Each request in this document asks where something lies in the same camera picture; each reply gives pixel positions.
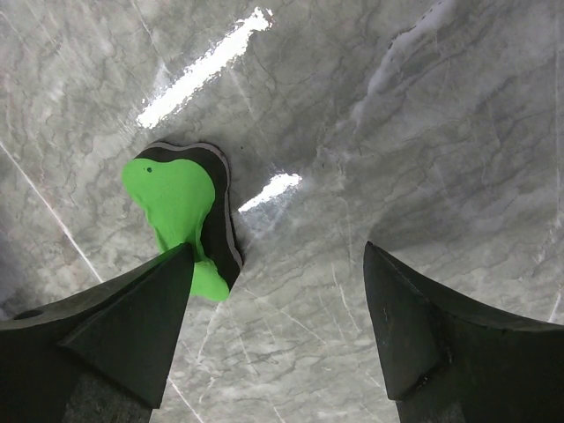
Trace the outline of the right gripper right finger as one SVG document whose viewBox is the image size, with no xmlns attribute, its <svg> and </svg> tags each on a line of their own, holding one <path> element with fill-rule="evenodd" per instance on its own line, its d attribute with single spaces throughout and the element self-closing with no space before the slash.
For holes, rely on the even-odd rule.
<svg viewBox="0 0 564 423">
<path fill-rule="evenodd" d="M 403 422 L 560 422 L 563 329 L 493 308 L 368 243 L 367 306 Z"/>
</svg>

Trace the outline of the green whiteboard eraser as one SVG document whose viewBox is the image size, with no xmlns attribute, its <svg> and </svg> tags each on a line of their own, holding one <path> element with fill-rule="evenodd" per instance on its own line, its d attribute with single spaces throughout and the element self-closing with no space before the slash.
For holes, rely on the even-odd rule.
<svg viewBox="0 0 564 423">
<path fill-rule="evenodd" d="M 224 153 L 207 142 L 155 141 L 128 162 L 122 184 L 144 211 L 160 251 L 192 247 L 190 293 L 225 301 L 243 267 L 231 215 L 231 176 Z"/>
</svg>

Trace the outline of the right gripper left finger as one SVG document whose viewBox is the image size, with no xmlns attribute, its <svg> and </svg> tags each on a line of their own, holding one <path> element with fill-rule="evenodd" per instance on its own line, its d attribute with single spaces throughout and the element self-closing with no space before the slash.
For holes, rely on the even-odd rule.
<svg viewBox="0 0 564 423">
<path fill-rule="evenodd" d="M 162 403 L 194 263 L 182 244 L 2 322 L 2 421 L 148 421 Z"/>
</svg>

